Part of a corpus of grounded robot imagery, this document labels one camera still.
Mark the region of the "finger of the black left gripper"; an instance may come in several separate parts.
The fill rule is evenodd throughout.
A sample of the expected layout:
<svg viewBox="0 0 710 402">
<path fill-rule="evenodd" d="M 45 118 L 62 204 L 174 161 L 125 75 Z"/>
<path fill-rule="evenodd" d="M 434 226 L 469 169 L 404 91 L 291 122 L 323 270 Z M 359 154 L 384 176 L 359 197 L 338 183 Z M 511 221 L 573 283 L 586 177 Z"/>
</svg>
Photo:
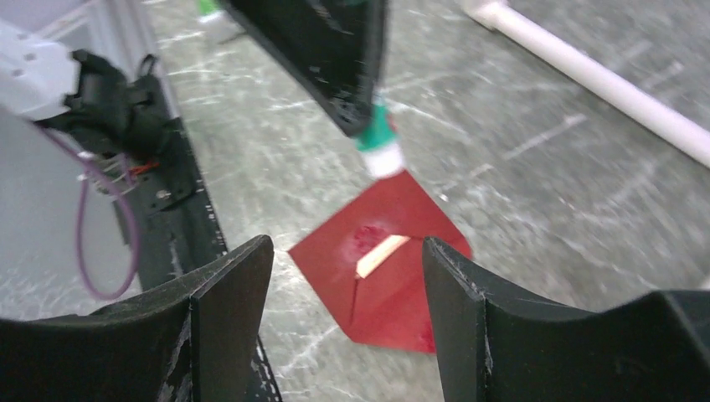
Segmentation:
<svg viewBox="0 0 710 402">
<path fill-rule="evenodd" d="M 229 0 L 220 6 L 347 137 L 373 119 L 388 1 Z"/>
</svg>

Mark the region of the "green white glue stick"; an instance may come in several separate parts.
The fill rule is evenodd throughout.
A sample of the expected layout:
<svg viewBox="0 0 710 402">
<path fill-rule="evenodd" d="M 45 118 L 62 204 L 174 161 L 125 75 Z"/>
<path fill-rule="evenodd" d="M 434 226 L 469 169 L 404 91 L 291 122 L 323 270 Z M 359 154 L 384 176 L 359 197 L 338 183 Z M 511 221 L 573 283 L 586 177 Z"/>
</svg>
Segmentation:
<svg viewBox="0 0 710 402">
<path fill-rule="evenodd" d="M 387 106 L 373 105 L 370 124 L 355 137 L 357 150 L 372 178 L 390 178 L 405 170 L 405 160 Z"/>
</svg>

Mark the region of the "red paper envelope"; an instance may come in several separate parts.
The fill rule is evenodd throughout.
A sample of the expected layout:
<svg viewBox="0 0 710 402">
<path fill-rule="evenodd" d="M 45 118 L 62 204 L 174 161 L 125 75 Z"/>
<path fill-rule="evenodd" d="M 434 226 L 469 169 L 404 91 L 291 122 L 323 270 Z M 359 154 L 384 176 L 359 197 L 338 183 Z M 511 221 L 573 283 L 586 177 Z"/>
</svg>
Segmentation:
<svg viewBox="0 0 710 402">
<path fill-rule="evenodd" d="M 358 278 L 358 260 L 390 235 L 410 240 L 371 275 Z M 473 256 L 466 237 L 403 171 L 364 190 L 292 246 L 289 255 L 352 341 L 434 353 L 422 267 L 427 236 Z"/>
</svg>

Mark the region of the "tan paper letter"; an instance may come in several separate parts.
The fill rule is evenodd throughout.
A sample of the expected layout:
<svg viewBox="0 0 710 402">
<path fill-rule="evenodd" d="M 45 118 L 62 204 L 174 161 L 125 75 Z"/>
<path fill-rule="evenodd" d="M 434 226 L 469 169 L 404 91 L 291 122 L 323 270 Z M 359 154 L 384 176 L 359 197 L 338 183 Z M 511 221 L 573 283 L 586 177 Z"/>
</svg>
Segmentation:
<svg viewBox="0 0 710 402">
<path fill-rule="evenodd" d="M 356 276 L 366 278 L 380 267 L 395 251 L 408 243 L 410 237 L 392 234 L 382 240 L 368 253 L 361 257 L 356 264 Z"/>
</svg>

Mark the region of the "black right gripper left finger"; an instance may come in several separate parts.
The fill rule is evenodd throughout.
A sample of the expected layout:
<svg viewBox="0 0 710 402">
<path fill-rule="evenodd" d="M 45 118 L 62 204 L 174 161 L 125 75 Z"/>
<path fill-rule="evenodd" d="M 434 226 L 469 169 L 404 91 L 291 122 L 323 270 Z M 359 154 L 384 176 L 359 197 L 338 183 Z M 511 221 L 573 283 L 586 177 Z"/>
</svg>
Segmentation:
<svg viewBox="0 0 710 402">
<path fill-rule="evenodd" d="M 2 320 L 2 400 L 243 400 L 273 259 L 259 235 L 86 316 Z"/>
</svg>

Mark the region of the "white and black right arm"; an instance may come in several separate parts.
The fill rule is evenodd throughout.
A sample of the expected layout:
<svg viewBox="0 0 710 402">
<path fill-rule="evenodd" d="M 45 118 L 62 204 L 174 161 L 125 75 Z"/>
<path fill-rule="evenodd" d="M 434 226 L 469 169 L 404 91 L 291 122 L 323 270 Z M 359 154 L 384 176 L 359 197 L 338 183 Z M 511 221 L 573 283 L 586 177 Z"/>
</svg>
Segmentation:
<svg viewBox="0 0 710 402">
<path fill-rule="evenodd" d="M 43 134 L 107 142 L 188 186 L 197 171 L 157 77 L 130 83 L 107 59 L 13 26 L 12 80 L 56 81 L 22 106 Z M 471 249 L 407 172 L 377 181 L 292 254 L 355 337 L 437 355 L 448 401 L 706 401 L 709 295 L 653 291 L 604 312 L 550 301 L 471 260 Z M 4 401 L 243 401 L 274 257 L 261 235 L 185 275 L 87 316 L 1 322 Z"/>
</svg>

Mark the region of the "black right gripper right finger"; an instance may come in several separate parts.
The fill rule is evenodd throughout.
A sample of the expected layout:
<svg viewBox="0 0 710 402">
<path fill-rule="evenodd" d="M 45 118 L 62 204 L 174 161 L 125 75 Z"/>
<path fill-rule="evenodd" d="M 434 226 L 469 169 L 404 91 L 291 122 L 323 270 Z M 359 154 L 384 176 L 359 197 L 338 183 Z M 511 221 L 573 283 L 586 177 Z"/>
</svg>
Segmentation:
<svg viewBox="0 0 710 402">
<path fill-rule="evenodd" d="M 652 291 L 603 311 L 522 288 L 443 240 L 424 282 L 448 401 L 706 401 L 709 294 Z"/>
</svg>

